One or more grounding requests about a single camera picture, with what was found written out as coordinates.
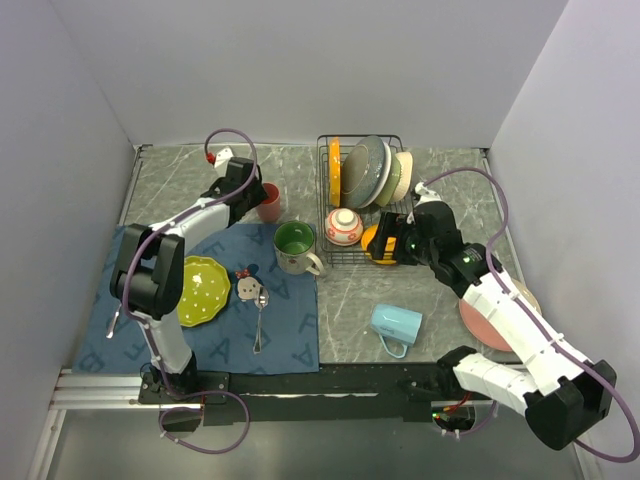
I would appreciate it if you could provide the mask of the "cream square cartoon dish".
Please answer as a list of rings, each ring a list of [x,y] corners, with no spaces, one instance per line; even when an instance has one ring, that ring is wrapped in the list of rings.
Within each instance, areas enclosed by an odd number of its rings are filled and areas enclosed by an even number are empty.
[[[411,187],[412,173],[414,166],[413,155],[408,151],[400,151],[395,154],[396,159],[401,166],[401,174],[398,184],[391,196],[390,203],[396,203],[402,200]]]

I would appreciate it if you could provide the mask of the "pink plastic cup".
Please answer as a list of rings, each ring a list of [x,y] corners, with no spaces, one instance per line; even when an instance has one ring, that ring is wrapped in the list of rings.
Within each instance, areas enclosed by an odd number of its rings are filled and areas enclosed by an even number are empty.
[[[267,198],[256,207],[257,214],[262,222],[275,223],[281,215],[280,191],[269,182],[265,182],[263,188]]]

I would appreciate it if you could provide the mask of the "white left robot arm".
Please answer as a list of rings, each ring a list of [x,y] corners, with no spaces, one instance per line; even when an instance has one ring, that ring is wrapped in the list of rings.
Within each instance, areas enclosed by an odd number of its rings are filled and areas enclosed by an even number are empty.
[[[136,321],[150,351],[151,370],[174,401],[190,400],[198,389],[196,356],[188,346],[176,308],[184,287],[185,254],[223,231],[267,198],[255,159],[233,157],[226,173],[197,201],[153,225],[131,224],[110,280],[120,310]]]

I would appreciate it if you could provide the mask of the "green square panda dish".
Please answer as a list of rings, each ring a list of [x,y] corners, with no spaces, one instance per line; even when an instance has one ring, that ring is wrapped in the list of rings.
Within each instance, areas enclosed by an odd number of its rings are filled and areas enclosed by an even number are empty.
[[[397,159],[395,154],[391,155],[391,169],[387,180],[378,195],[375,199],[375,203],[380,207],[385,207],[391,202],[393,194],[400,182],[402,175],[402,166],[400,161]]]

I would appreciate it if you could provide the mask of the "red white patterned dish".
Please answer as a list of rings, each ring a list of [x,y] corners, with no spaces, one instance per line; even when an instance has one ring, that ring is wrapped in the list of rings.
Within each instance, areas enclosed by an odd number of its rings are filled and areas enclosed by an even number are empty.
[[[361,217],[348,208],[332,210],[325,219],[325,237],[337,246],[351,246],[359,242],[364,232]]]

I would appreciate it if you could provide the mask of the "light blue mug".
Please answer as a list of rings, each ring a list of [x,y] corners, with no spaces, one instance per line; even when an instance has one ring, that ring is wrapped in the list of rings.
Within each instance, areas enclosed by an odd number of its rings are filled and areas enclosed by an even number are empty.
[[[418,337],[423,314],[388,304],[378,304],[373,308],[370,327],[378,334],[381,344],[388,355],[395,359],[404,359],[410,347]],[[394,353],[389,341],[400,344],[401,353]]]

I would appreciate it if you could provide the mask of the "orange polka dot plate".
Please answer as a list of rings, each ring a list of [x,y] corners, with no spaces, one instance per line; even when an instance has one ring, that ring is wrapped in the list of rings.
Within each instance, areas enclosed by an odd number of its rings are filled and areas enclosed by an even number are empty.
[[[328,150],[329,201],[334,207],[341,203],[341,152],[340,138],[332,137]]]

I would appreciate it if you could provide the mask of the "teal rim white plate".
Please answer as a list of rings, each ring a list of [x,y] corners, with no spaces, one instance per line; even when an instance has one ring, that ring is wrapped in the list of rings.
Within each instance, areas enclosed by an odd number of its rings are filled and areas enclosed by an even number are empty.
[[[391,169],[391,155],[392,155],[392,154],[394,154],[394,153],[391,151],[391,147],[389,146],[389,144],[388,144],[387,142],[384,142],[384,147],[385,147],[385,154],[386,154],[386,163],[387,163],[387,165],[386,165],[386,170],[385,170],[385,174],[384,174],[384,182],[383,182],[382,186],[379,188],[378,195],[380,194],[380,192],[381,192],[381,190],[382,190],[382,188],[383,188],[383,186],[384,186],[384,184],[385,184],[385,182],[386,182],[386,180],[387,180],[387,177],[388,177],[388,175],[389,175],[389,172],[390,172],[390,169]]]

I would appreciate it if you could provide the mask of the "blue floral plate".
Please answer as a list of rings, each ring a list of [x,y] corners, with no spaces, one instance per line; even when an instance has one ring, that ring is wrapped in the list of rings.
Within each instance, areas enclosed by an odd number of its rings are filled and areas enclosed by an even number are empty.
[[[341,166],[341,203],[356,210],[368,207],[384,182],[386,154],[381,137],[370,135],[360,140]]]

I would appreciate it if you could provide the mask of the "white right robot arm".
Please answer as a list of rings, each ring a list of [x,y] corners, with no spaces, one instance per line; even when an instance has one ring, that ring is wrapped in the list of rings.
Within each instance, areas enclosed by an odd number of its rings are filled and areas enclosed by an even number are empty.
[[[436,279],[478,311],[508,343],[522,372],[458,347],[439,360],[439,391],[456,399],[480,393],[522,415],[547,447],[561,450],[610,409],[615,370],[592,362],[566,342],[520,295],[510,275],[485,246],[463,240],[452,209],[440,200],[410,214],[384,211],[367,247],[374,259],[426,265]]]

